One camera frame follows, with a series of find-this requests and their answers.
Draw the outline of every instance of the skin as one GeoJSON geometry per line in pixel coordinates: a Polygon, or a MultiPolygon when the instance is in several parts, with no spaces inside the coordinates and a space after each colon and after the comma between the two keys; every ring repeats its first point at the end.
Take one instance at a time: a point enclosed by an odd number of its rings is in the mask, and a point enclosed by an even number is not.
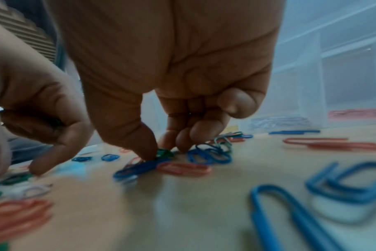
{"type": "Polygon", "coordinates": [[[13,134],[53,144],[29,169],[41,175],[74,157],[93,134],[73,80],[0,26],[0,175],[10,165],[4,126],[13,134]],[[54,126],[51,119],[61,123],[54,126]]]}
{"type": "Polygon", "coordinates": [[[269,84],[284,0],[47,0],[102,139],[153,159],[141,122],[155,90],[169,115],[159,147],[187,151],[230,117],[252,115],[269,84]]]}

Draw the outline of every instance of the table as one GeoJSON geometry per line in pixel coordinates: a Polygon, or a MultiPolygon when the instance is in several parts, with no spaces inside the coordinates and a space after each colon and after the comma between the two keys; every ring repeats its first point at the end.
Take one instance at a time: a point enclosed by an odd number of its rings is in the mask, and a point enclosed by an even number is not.
{"type": "MultiPolygon", "coordinates": [[[[376,126],[327,129],[319,136],[376,142],[376,126]]],[[[53,219],[13,241],[12,250],[260,250],[249,215],[248,195],[253,186],[278,184],[308,206],[311,197],[304,181],[330,162],[347,167],[376,160],[376,152],[292,149],[283,145],[283,138],[256,134],[254,139],[234,143],[233,162],[214,165],[207,177],[173,177],[152,171],[131,186],[114,182],[112,174],[135,155],[120,153],[119,160],[107,163],[100,160],[104,150],[99,145],[101,151],[89,154],[93,161],[73,167],[66,163],[36,181],[53,183],[46,195],[55,203],[53,219]]],[[[369,171],[351,182],[363,184],[374,177],[376,171],[369,171]]],[[[262,199],[285,250],[309,250],[292,227],[286,207],[270,196],[262,199]]],[[[319,219],[347,250],[376,251],[376,215],[354,226],[319,219]]]]}

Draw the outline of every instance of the hand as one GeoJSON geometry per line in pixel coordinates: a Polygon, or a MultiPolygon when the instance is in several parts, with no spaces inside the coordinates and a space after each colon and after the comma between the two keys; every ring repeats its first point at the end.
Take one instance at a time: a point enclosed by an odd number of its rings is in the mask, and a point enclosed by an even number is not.
{"type": "Polygon", "coordinates": [[[74,157],[93,134],[73,81],[1,26],[0,106],[4,108],[0,113],[0,175],[11,159],[1,121],[18,136],[54,144],[30,164],[35,175],[74,157]]]}
{"type": "Polygon", "coordinates": [[[169,115],[159,146],[187,151],[265,97],[284,0],[48,0],[105,142],[155,157],[141,122],[155,89],[169,115]]]}

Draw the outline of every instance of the transparent plastic organizer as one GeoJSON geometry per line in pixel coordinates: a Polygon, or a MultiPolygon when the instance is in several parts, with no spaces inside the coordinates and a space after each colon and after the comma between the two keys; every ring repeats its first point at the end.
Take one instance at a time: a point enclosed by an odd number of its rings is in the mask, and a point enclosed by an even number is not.
{"type": "Polygon", "coordinates": [[[291,39],[282,28],[267,97],[240,129],[376,124],[375,2],[291,39]]]}

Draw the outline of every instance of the tabletop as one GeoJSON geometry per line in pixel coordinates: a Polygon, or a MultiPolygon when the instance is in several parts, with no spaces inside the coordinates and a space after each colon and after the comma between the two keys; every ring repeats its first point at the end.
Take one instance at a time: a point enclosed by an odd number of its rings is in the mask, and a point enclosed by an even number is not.
{"type": "MultiPolygon", "coordinates": [[[[313,136],[376,142],[376,126],[325,129],[313,136]]],[[[66,162],[35,181],[53,184],[45,196],[54,202],[53,218],[13,241],[11,250],[261,250],[250,220],[252,187],[277,184],[310,208],[306,179],[333,161],[349,167],[376,160],[376,152],[310,150],[286,146],[284,138],[256,134],[246,142],[234,143],[232,163],[213,165],[212,173],[205,177],[174,177],[151,171],[129,185],[115,182],[112,174],[135,157],[134,153],[98,145],[98,152],[85,155],[93,156],[92,161],[66,162]],[[105,162],[101,160],[104,153],[121,157],[105,162]]],[[[176,158],[187,161],[184,154],[176,158]]],[[[369,170],[348,182],[363,185],[375,177],[376,170],[369,170]]],[[[272,196],[261,196],[285,250],[310,250],[290,222],[288,208],[272,196]]],[[[376,214],[357,225],[315,215],[347,250],[376,251],[376,214]]]]}

